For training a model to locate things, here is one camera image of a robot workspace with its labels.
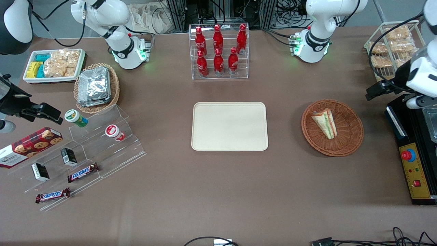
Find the table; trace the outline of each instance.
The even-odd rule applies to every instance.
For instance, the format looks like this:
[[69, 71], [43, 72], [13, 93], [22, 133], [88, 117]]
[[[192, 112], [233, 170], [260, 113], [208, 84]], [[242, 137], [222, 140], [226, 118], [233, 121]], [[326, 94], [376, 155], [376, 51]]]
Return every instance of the table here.
[[[362, 46], [375, 28], [338, 28], [328, 54], [316, 64], [290, 56], [286, 46], [251, 31], [249, 79], [237, 81], [193, 82], [187, 34], [156, 36], [150, 62], [135, 70], [120, 68], [102, 38], [83, 39], [77, 47], [87, 52], [87, 65], [103, 62], [116, 70], [118, 104], [130, 115], [147, 155], [47, 213], [22, 193], [19, 180], [1, 170], [0, 242], [181, 246], [214, 235], [241, 246], [298, 246], [329, 236], [388, 240], [393, 226], [407, 236], [425, 230], [436, 238], [437, 207], [411, 205], [383, 114], [395, 96], [370, 102], [364, 96], [375, 78]], [[31, 47], [56, 48], [47, 39], [35, 39]], [[33, 94], [34, 102], [62, 112], [75, 107], [73, 84], [21, 81], [19, 86]], [[365, 137], [353, 155], [327, 157], [304, 139], [302, 112], [324, 98], [348, 104], [361, 117]], [[191, 149], [193, 105], [220, 101], [266, 105], [266, 151]], [[17, 129], [1, 136], [0, 148], [43, 126], [64, 134], [71, 126], [12, 120]]]

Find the red emergency stop button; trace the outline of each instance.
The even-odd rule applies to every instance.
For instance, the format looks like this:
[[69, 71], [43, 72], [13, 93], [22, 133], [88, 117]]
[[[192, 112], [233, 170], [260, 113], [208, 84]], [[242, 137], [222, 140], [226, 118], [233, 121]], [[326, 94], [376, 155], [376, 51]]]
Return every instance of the red emergency stop button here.
[[407, 162], [413, 162], [416, 159], [416, 153], [412, 149], [407, 149], [402, 151], [401, 158]]

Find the red and white cup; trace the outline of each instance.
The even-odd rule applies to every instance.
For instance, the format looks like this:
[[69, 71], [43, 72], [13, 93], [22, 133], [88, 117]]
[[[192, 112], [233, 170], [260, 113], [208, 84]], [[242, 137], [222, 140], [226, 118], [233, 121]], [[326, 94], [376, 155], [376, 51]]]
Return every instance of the red and white cup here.
[[109, 125], [105, 130], [106, 136], [114, 138], [115, 141], [122, 141], [125, 138], [125, 134], [120, 131], [120, 128], [116, 125]]

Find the coca-cola bottle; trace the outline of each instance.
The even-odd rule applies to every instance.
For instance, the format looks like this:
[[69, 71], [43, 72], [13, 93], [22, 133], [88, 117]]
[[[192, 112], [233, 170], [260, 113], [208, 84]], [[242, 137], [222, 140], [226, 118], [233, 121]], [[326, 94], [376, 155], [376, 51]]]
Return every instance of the coca-cola bottle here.
[[223, 53], [223, 36], [220, 32], [220, 25], [214, 26], [214, 35], [212, 36], [212, 41], [214, 44], [214, 50], [220, 49], [220, 51]]
[[206, 56], [206, 41], [205, 37], [202, 34], [202, 28], [200, 26], [196, 27], [196, 48], [197, 50], [201, 50], [203, 55]]
[[215, 57], [214, 57], [214, 72], [217, 77], [221, 77], [225, 70], [223, 69], [223, 57], [220, 49], [215, 49]]
[[197, 51], [197, 68], [201, 78], [205, 78], [208, 75], [208, 66], [201, 50]]
[[235, 47], [231, 48], [231, 54], [229, 55], [228, 66], [229, 66], [230, 75], [237, 74], [238, 55], [237, 55], [237, 48]]
[[244, 52], [246, 51], [246, 40], [247, 40], [246, 25], [241, 24], [240, 31], [237, 34], [237, 53], [238, 54], [244, 54]]

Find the brown wicker basket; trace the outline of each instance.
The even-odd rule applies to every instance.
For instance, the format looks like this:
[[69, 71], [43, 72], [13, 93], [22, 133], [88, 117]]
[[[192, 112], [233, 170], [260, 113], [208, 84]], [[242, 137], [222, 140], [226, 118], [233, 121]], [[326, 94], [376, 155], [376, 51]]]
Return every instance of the brown wicker basket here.
[[[99, 66], [106, 67], [109, 70], [109, 79], [111, 82], [112, 100], [109, 103], [100, 104], [100, 105], [91, 106], [91, 107], [82, 107], [77, 103], [76, 104], [77, 108], [82, 112], [89, 113], [89, 114], [98, 113], [98, 112], [116, 104], [118, 101], [118, 97], [120, 96], [120, 84], [118, 82], [118, 77], [115, 74], [115, 71], [111, 66], [104, 64], [104, 63], [97, 63], [97, 64], [93, 64], [91, 66], [86, 67], [84, 70], [91, 70], [91, 69], [94, 69], [94, 68], [99, 67]], [[76, 100], [77, 100], [78, 90], [79, 90], [79, 77], [77, 77], [76, 82], [74, 82], [73, 94], [74, 94], [74, 98]]]
[[[329, 140], [311, 118], [314, 112], [330, 109], [337, 128], [337, 137]], [[364, 138], [363, 124], [358, 115], [346, 104], [335, 100], [320, 100], [306, 108], [302, 115], [302, 131], [311, 146], [329, 156], [354, 153]]]

